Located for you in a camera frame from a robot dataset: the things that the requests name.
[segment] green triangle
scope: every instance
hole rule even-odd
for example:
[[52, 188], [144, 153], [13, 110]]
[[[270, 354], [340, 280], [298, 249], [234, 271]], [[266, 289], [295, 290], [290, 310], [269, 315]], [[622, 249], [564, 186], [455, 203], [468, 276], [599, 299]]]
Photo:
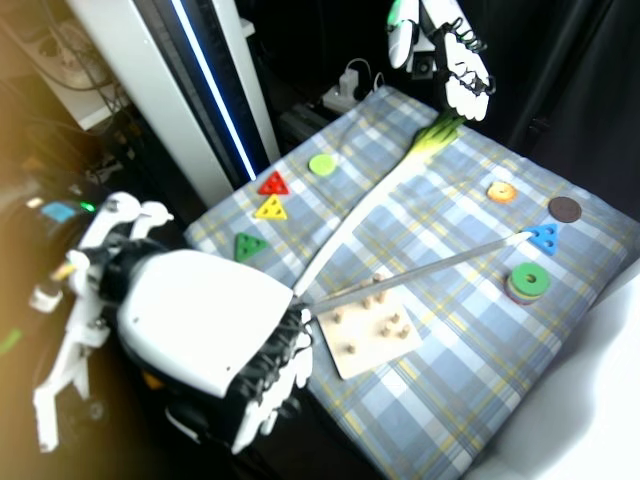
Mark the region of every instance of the green triangle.
[[253, 257], [268, 246], [269, 244], [261, 238], [239, 233], [236, 235], [236, 251], [233, 258], [236, 262], [244, 262], [247, 258]]

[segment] metal rod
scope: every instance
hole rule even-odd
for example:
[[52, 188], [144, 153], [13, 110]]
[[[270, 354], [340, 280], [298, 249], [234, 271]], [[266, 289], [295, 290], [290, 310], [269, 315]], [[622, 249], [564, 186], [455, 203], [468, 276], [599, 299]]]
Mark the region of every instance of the metal rod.
[[376, 295], [393, 287], [404, 285], [405, 283], [411, 282], [412, 280], [415, 280], [424, 275], [429, 275], [431, 273], [444, 270], [445, 268], [453, 267], [454, 265], [458, 265], [459, 263], [464, 263], [468, 260], [471, 260], [472, 258], [479, 257], [480, 255], [486, 255], [487, 253], [491, 253], [501, 248], [519, 245], [529, 237], [531, 237], [531, 232], [516, 233], [515, 235], [503, 238], [502, 240], [487, 243], [486, 245], [482, 245], [472, 250], [468, 250], [451, 257], [443, 258], [442, 260], [438, 260], [437, 262], [430, 263], [429, 265], [425, 265], [423, 267], [418, 267], [405, 273], [401, 273], [381, 282], [372, 283], [371, 285], [367, 285], [362, 288], [357, 288], [355, 290], [349, 290], [344, 293], [326, 297], [313, 305], [307, 306], [307, 308], [313, 315], [318, 315], [320, 313], [333, 310], [334, 308], [342, 305], [361, 301], [363, 298]]

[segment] tablecloth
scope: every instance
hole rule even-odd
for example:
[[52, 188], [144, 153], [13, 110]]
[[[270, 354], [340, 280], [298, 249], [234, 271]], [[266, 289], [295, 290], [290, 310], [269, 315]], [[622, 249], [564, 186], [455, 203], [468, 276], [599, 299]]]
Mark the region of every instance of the tablecloth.
[[[300, 145], [259, 178], [202, 216], [191, 245], [233, 258], [245, 232], [270, 248], [246, 263], [288, 286], [363, 194], [403, 156], [437, 113], [389, 87]], [[640, 225], [589, 192], [467, 127], [401, 183], [335, 253], [304, 300], [370, 278], [397, 274], [554, 222], [547, 205], [577, 200], [582, 218], [558, 224], [559, 249], [547, 256], [529, 242], [398, 288], [422, 346], [349, 381], [339, 378], [314, 324], [309, 388], [342, 430], [392, 478], [457, 478], [498, 430], [612, 277], [637, 256]], [[327, 153], [337, 170], [319, 177], [311, 157]], [[257, 190], [277, 170], [290, 195], [286, 221], [253, 217]], [[518, 190], [510, 204], [486, 196], [494, 181]], [[522, 307], [503, 293], [506, 275], [534, 261], [551, 276], [542, 299]], [[243, 292], [251, 301], [251, 292]]]

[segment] triangle block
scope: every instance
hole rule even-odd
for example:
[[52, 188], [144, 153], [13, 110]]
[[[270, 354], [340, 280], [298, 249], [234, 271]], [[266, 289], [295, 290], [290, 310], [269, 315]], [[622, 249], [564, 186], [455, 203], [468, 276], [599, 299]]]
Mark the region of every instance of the triangle block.
[[233, 259], [236, 262], [244, 262], [247, 258], [253, 257], [256, 253], [267, 248], [269, 244], [261, 238], [252, 237], [246, 233], [236, 235], [236, 250]]
[[547, 255], [553, 255], [556, 253], [556, 250], [558, 249], [558, 225], [555, 223], [529, 227], [522, 231], [533, 233], [529, 242], [533, 243], [542, 252]]
[[260, 195], [287, 195], [289, 193], [289, 187], [284, 183], [284, 180], [278, 172], [273, 172], [267, 181], [258, 190]]
[[271, 195], [266, 202], [254, 214], [256, 218], [266, 218], [267, 220], [286, 220], [287, 212], [284, 211], [282, 203], [277, 195]]

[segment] white light strip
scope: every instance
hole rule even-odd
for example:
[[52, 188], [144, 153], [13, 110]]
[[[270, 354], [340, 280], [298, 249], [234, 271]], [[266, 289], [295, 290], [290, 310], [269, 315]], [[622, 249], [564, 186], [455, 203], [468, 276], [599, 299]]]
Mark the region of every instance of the white light strip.
[[211, 93], [213, 94], [213, 98], [218, 104], [218, 108], [220, 108], [220, 113], [222, 114], [224, 123], [226, 123], [227, 128], [229, 129], [229, 133], [231, 134], [233, 143], [235, 143], [236, 148], [238, 149], [240, 158], [242, 158], [242, 163], [244, 164], [244, 168], [247, 170], [247, 173], [249, 174], [249, 178], [251, 178], [251, 180], [255, 180], [256, 174], [254, 173], [253, 167], [249, 162], [249, 157], [247, 157], [247, 152], [245, 152], [244, 146], [240, 141], [240, 137], [238, 136], [236, 127], [233, 124], [233, 121], [231, 120], [231, 116], [229, 115], [227, 106], [225, 105], [224, 100], [222, 100], [222, 95], [220, 95], [220, 90], [218, 89], [218, 85], [216, 85], [216, 81], [213, 78], [213, 74], [211, 73], [209, 64], [207, 63], [207, 60], [204, 58], [204, 53], [202, 52], [202, 48], [200, 48], [200, 43], [198, 43], [198, 39], [196, 38], [196, 34], [193, 31], [193, 27], [191, 26], [191, 22], [189, 21], [187, 12], [185, 11], [182, 5], [182, 2], [180, 0], [171, 0], [171, 3], [173, 5], [173, 9], [176, 11], [176, 14], [178, 15], [178, 19], [180, 20], [182, 29], [184, 30], [184, 33], [187, 35], [187, 39], [189, 40], [189, 44], [193, 49], [193, 53], [196, 56], [196, 60], [198, 60], [200, 69], [202, 70], [202, 73], [204, 73], [204, 78], [207, 80], [207, 84], [209, 85], [209, 90], [211, 90]]

